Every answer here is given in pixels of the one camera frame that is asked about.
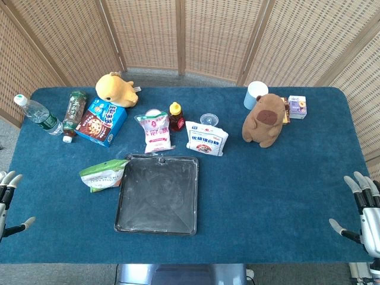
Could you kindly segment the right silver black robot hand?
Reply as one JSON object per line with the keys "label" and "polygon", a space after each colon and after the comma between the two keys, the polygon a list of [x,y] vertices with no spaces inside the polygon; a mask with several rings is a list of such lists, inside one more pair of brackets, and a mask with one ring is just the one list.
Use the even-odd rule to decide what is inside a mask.
{"label": "right silver black robot hand", "polygon": [[361,233],[341,227],[333,218],[329,223],[340,236],[362,244],[369,256],[379,258],[379,182],[360,172],[354,172],[354,178],[345,176],[344,181],[351,189],[358,208]]}

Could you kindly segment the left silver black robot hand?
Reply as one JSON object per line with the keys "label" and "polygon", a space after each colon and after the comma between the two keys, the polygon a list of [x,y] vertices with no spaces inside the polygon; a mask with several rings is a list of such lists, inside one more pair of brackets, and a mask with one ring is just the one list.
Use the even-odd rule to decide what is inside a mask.
{"label": "left silver black robot hand", "polygon": [[8,210],[22,177],[22,174],[16,175],[14,170],[1,172],[1,239],[27,230],[36,220],[35,217],[30,217],[18,226],[6,228]]}

